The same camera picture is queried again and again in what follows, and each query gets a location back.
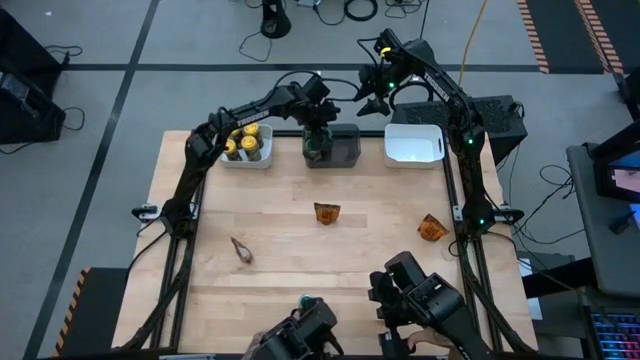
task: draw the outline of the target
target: cable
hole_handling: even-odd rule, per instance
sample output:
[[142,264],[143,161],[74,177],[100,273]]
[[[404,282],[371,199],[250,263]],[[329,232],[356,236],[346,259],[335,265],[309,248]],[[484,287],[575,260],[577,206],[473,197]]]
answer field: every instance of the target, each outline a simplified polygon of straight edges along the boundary
[[516,149],[516,155],[513,158],[513,164],[511,165],[511,173],[509,173],[509,205],[511,205],[511,190],[512,190],[512,180],[513,180],[513,171],[516,169],[516,163],[518,162],[518,155],[520,154],[520,144],[518,144],[518,148]]
[[[413,14],[420,10],[424,1],[425,0],[385,0],[384,2],[388,8],[384,12],[384,16],[390,19],[404,19],[409,14]],[[402,15],[391,15],[391,10],[393,9],[400,9],[402,11]]]
[[499,172],[500,170],[502,170],[502,168],[507,164],[507,162],[509,162],[510,156],[511,156],[511,152],[509,152],[507,156],[501,161],[502,165],[498,164],[499,166],[496,168],[496,172]]
[[406,89],[408,87],[411,87],[411,86],[420,86],[420,87],[423,87],[423,88],[427,89],[427,91],[429,92],[429,97],[427,98],[427,101],[433,101],[433,90],[431,90],[431,88],[428,87],[424,82],[421,82],[421,81],[408,81],[408,82],[398,86],[396,88],[396,90],[391,93],[391,96],[389,97],[389,106],[391,107],[391,109],[393,111],[396,111],[396,103],[395,103],[396,95],[398,95],[398,93],[401,90],[404,90],[404,89]]
[[133,265],[136,263],[136,261],[138,261],[138,259],[142,256],[142,254],[144,254],[145,252],[147,252],[147,250],[151,249],[151,247],[153,245],[155,245],[158,241],[160,241],[160,239],[162,239],[165,235],[167,234],[167,230],[163,231],[162,234],[158,235],[157,238],[155,238],[153,241],[151,241],[147,246],[145,246],[134,258],[133,260],[131,260],[131,263],[129,264],[129,267],[127,268],[127,277],[125,278],[126,281],[129,281],[129,274],[131,274],[131,270],[133,269]]
[[480,23],[480,19],[482,18],[482,14],[484,13],[484,9],[487,7],[488,2],[489,0],[484,0],[482,2],[482,7],[480,8],[480,12],[478,13],[478,17],[476,18],[476,23],[473,24],[471,35],[469,36],[469,40],[467,40],[467,45],[464,47],[464,55],[462,56],[462,64],[460,65],[460,75],[458,76],[458,86],[462,86],[462,74],[464,74],[464,64],[467,62],[467,53],[469,52],[469,46],[471,45],[471,40],[473,40],[473,35],[476,33],[476,28]]
[[356,1],[356,0],[346,0],[344,2],[344,15],[346,17],[348,17],[349,19],[351,19],[353,21],[357,21],[357,22],[365,22],[365,21],[369,21],[369,20],[373,19],[373,17],[376,16],[376,14],[378,13],[378,0],[368,0],[371,3],[371,5],[373,6],[373,9],[371,9],[371,13],[369,15],[366,15],[366,16],[353,15],[349,11],[349,6],[351,6],[351,4],[354,1]]
[[138,232],[136,233],[136,237],[140,236],[140,234],[142,234],[142,232],[144,232],[145,230],[147,230],[149,228],[149,226],[153,225],[153,223],[156,222],[156,220],[158,220],[160,217],[157,217],[153,220],[151,220],[150,222],[148,222],[145,226],[143,226],[140,230],[138,230]]
[[[79,125],[78,127],[76,127],[76,128],[72,128],[72,127],[69,127],[69,126],[66,126],[66,125],[62,124],[62,127],[64,127],[65,129],[71,130],[71,131],[80,131],[80,130],[82,130],[82,128],[84,127],[84,122],[85,122],[86,114],[85,114],[84,110],[82,110],[81,108],[79,108],[79,107],[77,107],[77,106],[71,106],[71,107],[68,107],[68,108],[65,108],[65,109],[60,110],[60,112],[58,113],[58,115],[56,115],[55,120],[57,121],[57,119],[58,119],[58,117],[59,117],[60,115],[62,115],[63,113],[65,113],[65,112],[67,112],[67,111],[69,111],[69,110],[78,110],[78,111],[80,111],[80,113],[82,114],[82,119],[81,119],[81,121],[80,121],[80,125]],[[44,138],[46,137],[46,135],[47,135],[47,134],[45,134],[45,135],[43,136],[43,139],[42,139],[42,140],[40,140],[40,141],[32,141],[32,142],[24,143],[24,144],[22,144],[22,145],[18,146],[17,148],[15,148],[15,149],[13,149],[13,150],[5,151],[5,150],[0,149],[0,154],[4,154],[4,155],[12,155],[12,154],[15,154],[15,153],[17,153],[18,151],[20,151],[20,150],[22,150],[22,149],[24,149],[24,148],[26,148],[26,147],[28,147],[28,146],[31,146],[31,145],[33,145],[33,144],[35,144],[35,143],[38,143],[38,142],[42,142],[42,141],[44,141]]]
[[420,39],[424,35],[424,25],[427,23],[427,11],[429,11],[429,4],[431,0],[427,0],[427,4],[424,6],[424,16],[422,17],[422,26],[420,27]]
[[382,59],[380,59],[380,64],[378,64],[378,62],[376,61],[376,58],[373,56],[371,51],[369,51],[369,49],[367,49],[367,47],[364,46],[364,44],[362,44],[364,42],[377,41],[377,40],[378,40],[378,38],[357,39],[356,43],[358,44],[358,46],[360,46],[362,48],[362,50],[364,50],[364,52],[367,53],[367,55],[369,55],[369,58],[371,58],[371,61],[373,61],[373,65],[382,66]]
[[[322,78],[322,81],[323,82],[337,82],[337,83],[347,84],[347,85],[353,87],[354,89],[356,89],[356,95],[358,94],[358,91],[360,91],[360,88],[358,88],[358,85],[356,85],[356,84],[354,84],[354,83],[352,83],[351,81],[348,81],[348,80],[334,79],[334,78]],[[354,98],[355,98],[355,95],[352,98],[346,98],[346,99],[327,98],[326,100],[336,101],[336,102],[352,102]]]
[[267,55],[264,57],[264,59],[259,59],[257,57],[254,57],[252,55],[249,55],[245,52],[242,51],[242,49],[244,48],[244,44],[247,42],[247,40],[251,39],[252,37],[256,36],[256,35],[261,35],[262,33],[260,31],[255,32],[251,35],[247,35],[244,40],[242,40],[242,43],[240,43],[240,46],[238,47],[238,52],[240,53],[240,55],[248,57],[251,60],[255,60],[257,62],[266,62],[267,60],[269,60],[269,56],[271,56],[271,49],[273,48],[273,40],[270,38],[267,38],[267,40],[269,40],[269,49],[267,50]]
[[549,201],[549,199],[551,199],[551,197],[553,197],[553,195],[555,195],[556,193],[558,193],[558,191],[564,189],[565,187],[569,186],[571,182],[571,179],[567,179],[567,181],[565,181],[564,184],[562,184],[561,186],[558,186],[554,191],[552,191],[549,195],[547,195],[542,202],[540,203],[540,205],[538,205],[538,207],[535,208],[535,210],[533,210],[533,212],[529,215],[529,217],[527,217],[527,219],[525,219],[524,223],[522,223],[522,225],[520,226],[521,228],[526,226],[527,223],[529,222],[529,220],[531,220],[531,218],[533,218],[533,216],[540,211],[540,209],[542,209],[542,207],[547,203],[547,201]]
[[318,10],[318,5],[313,5],[313,11],[316,13],[316,15],[318,15],[318,19],[320,19],[320,21],[328,26],[338,26],[340,24],[342,24],[344,22],[344,19],[347,18],[347,12],[346,10],[342,12],[342,18],[334,23],[330,23],[330,22],[326,22],[323,18],[322,15],[320,15],[320,10]]
[[[55,53],[60,53],[64,55],[69,54],[69,57],[80,56],[84,52],[84,49],[81,46],[77,46],[77,45],[72,45],[72,46],[49,45],[49,46],[45,46],[44,48],[47,51],[49,51],[49,54],[55,54]],[[72,53],[70,51],[63,51],[63,50],[76,50],[76,52]]]

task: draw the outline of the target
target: keyboard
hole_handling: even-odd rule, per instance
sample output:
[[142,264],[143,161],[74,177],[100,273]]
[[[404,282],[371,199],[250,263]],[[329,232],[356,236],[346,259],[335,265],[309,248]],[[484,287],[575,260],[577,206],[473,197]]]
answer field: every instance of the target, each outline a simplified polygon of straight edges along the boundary
[[640,359],[640,314],[609,313],[607,317],[618,326],[603,321],[596,312],[591,314],[602,358]]

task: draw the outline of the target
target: jar with yellow lid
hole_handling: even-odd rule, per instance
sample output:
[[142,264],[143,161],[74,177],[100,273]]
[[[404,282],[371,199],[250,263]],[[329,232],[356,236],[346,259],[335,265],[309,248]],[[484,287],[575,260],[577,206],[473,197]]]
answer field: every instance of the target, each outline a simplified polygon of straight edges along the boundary
[[233,141],[235,141],[236,145],[240,145],[240,142],[242,141],[242,130],[240,129],[233,130],[231,132],[231,136],[229,136],[229,139],[232,139]]
[[242,129],[242,133],[244,136],[253,136],[258,142],[258,148],[262,149],[264,141],[262,141],[262,136],[260,135],[260,125],[255,123],[247,125]]
[[240,151],[238,151],[238,146],[236,145],[236,142],[231,139],[227,140],[227,144],[224,149],[224,154],[227,155],[227,159],[229,159],[229,161],[242,160],[242,157],[240,156]]
[[247,153],[249,161],[262,160],[262,154],[260,153],[260,147],[258,146],[258,140],[253,136],[245,136],[242,138],[242,148]]

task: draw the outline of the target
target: white bin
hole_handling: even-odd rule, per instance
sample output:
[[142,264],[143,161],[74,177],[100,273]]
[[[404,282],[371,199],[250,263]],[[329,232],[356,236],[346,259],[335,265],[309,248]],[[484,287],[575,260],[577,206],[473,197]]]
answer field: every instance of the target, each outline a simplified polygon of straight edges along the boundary
[[437,125],[389,124],[384,128],[385,165],[429,169],[444,158],[442,130]]

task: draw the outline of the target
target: computer monitor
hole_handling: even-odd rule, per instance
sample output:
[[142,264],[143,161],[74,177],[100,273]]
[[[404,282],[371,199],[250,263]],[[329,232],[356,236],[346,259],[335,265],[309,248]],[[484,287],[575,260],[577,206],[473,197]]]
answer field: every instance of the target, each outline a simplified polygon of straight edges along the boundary
[[640,203],[640,121],[593,148],[590,155],[599,195]]

